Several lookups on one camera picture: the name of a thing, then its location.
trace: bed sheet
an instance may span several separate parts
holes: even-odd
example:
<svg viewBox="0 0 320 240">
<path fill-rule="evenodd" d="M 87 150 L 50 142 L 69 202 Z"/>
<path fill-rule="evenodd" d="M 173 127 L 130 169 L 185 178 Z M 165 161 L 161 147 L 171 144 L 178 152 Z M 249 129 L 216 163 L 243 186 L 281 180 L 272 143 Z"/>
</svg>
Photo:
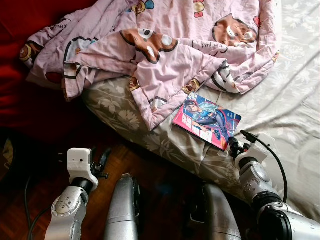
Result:
<svg viewBox="0 0 320 240">
<path fill-rule="evenodd" d="M 288 202 L 320 222 L 320 39 L 319 2 L 282 0 L 281 52 L 272 73 L 245 95 L 202 87 L 198 94 L 242 116 L 239 131 L 266 133 L 288 180 Z M 242 198 L 239 172 L 225 152 L 172 125 L 177 110 L 148 131 L 128 88 L 129 77 L 98 83 L 82 97 L 101 121 L 127 140 Z M 276 161 L 263 164 L 280 194 L 284 186 Z"/>
</svg>

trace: blanket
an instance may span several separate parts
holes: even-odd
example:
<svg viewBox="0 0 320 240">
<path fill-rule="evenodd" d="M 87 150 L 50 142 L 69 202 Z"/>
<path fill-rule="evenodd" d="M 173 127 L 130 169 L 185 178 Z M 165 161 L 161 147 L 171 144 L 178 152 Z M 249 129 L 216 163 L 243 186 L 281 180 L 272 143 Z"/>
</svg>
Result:
<svg viewBox="0 0 320 240">
<path fill-rule="evenodd" d="M 94 83 L 131 76 L 154 129 L 203 84 L 244 94 L 279 55 L 274 0 L 99 0 L 32 35 L 20 52 L 27 80 L 67 100 Z"/>
</svg>

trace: red cushion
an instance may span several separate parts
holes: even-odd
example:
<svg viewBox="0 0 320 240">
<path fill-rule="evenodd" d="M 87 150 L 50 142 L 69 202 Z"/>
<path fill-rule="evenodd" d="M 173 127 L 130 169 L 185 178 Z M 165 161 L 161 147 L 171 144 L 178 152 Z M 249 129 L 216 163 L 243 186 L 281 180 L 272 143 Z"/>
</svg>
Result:
<svg viewBox="0 0 320 240">
<path fill-rule="evenodd" d="M 87 116 L 79 101 L 66 103 L 60 91 L 25 82 L 29 69 L 19 61 L 28 37 L 95 0 L 2 0 L 0 7 L 0 127 L 52 142 Z"/>
</svg>

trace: anime book cover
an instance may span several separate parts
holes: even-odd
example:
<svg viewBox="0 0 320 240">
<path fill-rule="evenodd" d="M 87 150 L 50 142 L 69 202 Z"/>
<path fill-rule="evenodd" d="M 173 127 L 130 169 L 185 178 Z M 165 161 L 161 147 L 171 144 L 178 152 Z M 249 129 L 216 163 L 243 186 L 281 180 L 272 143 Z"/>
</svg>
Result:
<svg viewBox="0 0 320 240">
<path fill-rule="evenodd" d="M 240 120 L 240 115 L 191 93 L 180 107 L 173 123 L 225 150 L 229 137 L 234 135 Z"/>
</svg>

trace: pink fabric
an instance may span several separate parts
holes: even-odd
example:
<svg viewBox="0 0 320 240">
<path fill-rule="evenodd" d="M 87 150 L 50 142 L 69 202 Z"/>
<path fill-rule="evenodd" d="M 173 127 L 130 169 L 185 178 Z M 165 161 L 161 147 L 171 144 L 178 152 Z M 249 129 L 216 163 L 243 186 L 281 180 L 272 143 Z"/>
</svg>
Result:
<svg viewBox="0 0 320 240">
<path fill-rule="evenodd" d="M 278 50 L 274 10 L 273 0 L 99 0 L 31 36 L 40 51 L 23 60 L 30 81 L 62 84 L 67 99 L 132 76 L 129 87 L 152 130 L 182 104 L 193 79 L 236 94 L 259 84 Z"/>
</svg>

